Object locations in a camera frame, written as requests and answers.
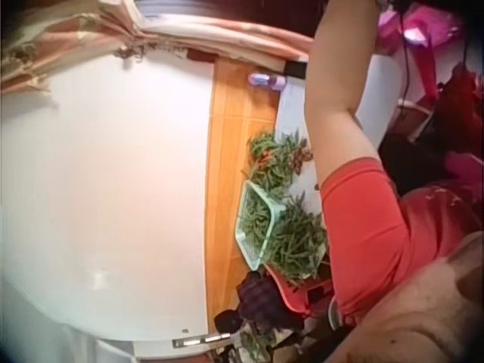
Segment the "green vegetable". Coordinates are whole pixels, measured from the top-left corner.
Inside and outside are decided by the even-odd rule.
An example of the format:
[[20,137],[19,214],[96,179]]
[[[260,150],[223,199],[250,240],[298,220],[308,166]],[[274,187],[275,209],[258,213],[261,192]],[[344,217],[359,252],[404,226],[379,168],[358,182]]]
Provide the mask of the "green vegetable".
[[261,132],[249,141],[249,180],[272,198],[283,199],[293,182],[295,155],[306,146],[307,140],[301,139],[299,133],[284,135],[277,143],[274,132]]

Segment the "curtain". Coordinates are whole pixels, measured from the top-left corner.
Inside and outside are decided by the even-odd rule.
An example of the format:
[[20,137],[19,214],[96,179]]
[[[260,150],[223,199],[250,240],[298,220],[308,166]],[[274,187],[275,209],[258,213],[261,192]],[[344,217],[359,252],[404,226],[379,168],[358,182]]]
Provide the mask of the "curtain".
[[31,8],[20,36],[2,52],[2,94],[48,91],[48,74],[114,54],[195,49],[282,72],[285,61],[307,61],[312,38],[289,30],[186,14],[144,17],[133,0],[51,0]]

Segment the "pink object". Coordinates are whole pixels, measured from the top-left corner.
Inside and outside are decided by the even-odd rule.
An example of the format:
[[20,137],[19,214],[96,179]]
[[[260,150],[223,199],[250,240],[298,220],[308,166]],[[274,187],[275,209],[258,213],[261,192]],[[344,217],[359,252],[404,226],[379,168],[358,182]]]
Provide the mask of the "pink object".
[[445,168],[472,191],[473,197],[482,199],[484,163],[472,154],[447,153]]
[[[287,283],[287,281],[274,270],[270,265],[265,265],[268,273],[274,278],[275,283],[282,295],[282,300],[286,306],[293,312],[303,314],[304,316],[318,315],[318,313],[326,313],[329,306],[330,299],[334,295],[332,280],[318,280],[308,278],[302,285],[294,287]],[[309,293],[312,290],[322,288],[323,297],[314,305],[309,303]]]

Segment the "green plastic basket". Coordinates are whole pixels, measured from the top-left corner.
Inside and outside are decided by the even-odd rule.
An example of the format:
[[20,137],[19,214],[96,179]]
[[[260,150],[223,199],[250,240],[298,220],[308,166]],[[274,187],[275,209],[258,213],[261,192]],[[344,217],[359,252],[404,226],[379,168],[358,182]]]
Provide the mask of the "green plastic basket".
[[[271,213],[271,221],[265,234],[264,243],[262,244],[262,247],[260,249],[255,247],[252,243],[250,243],[249,240],[247,240],[247,236],[240,226],[241,221],[246,213],[247,200],[250,195],[261,198],[261,200],[265,203]],[[245,181],[244,187],[242,189],[242,195],[240,196],[237,221],[235,222],[235,240],[237,241],[240,251],[242,252],[242,255],[244,256],[249,268],[252,271],[257,270],[261,265],[262,257],[264,256],[265,248],[267,247],[268,239],[271,236],[274,224],[277,220],[279,220],[279,215],[281,214],[281,212],[285,211],[285,209],[286,206],[284,204],[270,198],[270,196],[268,196],[267,193],[260,186],[252,183],[249,180]]]

